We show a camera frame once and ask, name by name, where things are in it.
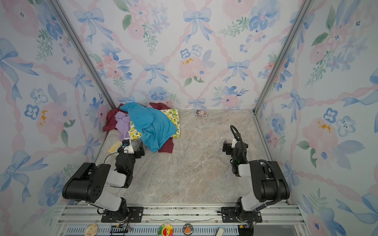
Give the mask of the maroon cloth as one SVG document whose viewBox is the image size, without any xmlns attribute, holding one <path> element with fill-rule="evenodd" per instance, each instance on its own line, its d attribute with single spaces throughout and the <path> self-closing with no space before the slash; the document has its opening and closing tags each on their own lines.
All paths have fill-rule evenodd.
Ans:
<svg viewBox="0 0 378 236">
<path fill-rule="evenodd" d="M 116 121 L 116 117 L 115 116 L 116 116 L 116 114 L 118 112 L 126 114 L 126 112 L 121 109 L 121 106 L 123 106 L 123 105 L 124 104 L 121 103 L 118 106 L 117 109 L 113 109 L 113 110 L 111 110 L 111 111 L 108 112 L 108 114 L 106 116 L 107 125 L 105 125 L 103 127 L 103 131 L 104 132 L 110 131 L 110 130 L 113 130 L 113 129 L 117 129 L 116 125 L 117 125 L 118 122 Z M 154 108 L 154 109 L 157 109 L 157 110 L 167 110 L 167 109 L 170 109 L 170 107 L 168 107 L 164 103 L 152 103 L 152 102 L 150 102 L 147 107 Z M 173 138 L 169 138 L 158 152 L 172 153 L 173 152 L 173 147 L 174 147 Z"/>
</svg>

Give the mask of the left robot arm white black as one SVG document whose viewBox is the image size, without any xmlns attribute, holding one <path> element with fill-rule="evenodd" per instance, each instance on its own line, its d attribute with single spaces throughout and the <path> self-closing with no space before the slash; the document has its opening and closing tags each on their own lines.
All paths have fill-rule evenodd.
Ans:
<svg viewBox="0 0 378 236">
<path fill-rule="evenodd" d="M 145 155 L 143 143 L 133 147 L 129 140 L 123 140 L 116 153 L 115 170 L 110 164 L 83 163 L 64 185 L 62 196 L 96 206 L 102 223 L 140 223 L 144 208 L 128 207 L 125 198 L 113 195 L 106 187 L 130 187 L 136 160 Z"/>
</svg>

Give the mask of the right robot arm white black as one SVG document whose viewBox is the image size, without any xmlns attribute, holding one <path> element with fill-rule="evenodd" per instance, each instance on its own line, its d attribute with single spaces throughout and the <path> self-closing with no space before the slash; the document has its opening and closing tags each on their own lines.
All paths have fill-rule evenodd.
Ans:
<svg viewBox="0 0 378 236">
<path fill-rule="evenodd" d="M 252 191 L 240 197 L 234 207 L 222 207 L 219 214 L 224 223 L 261 223 L 261 211 L 290 198 L 289 185 L 276 161 L 253 160 L 245 157 L 248 145 L 224 141 L 222 151 L 231 156 L 235 176 L 251 179 Z"/>
</svg>

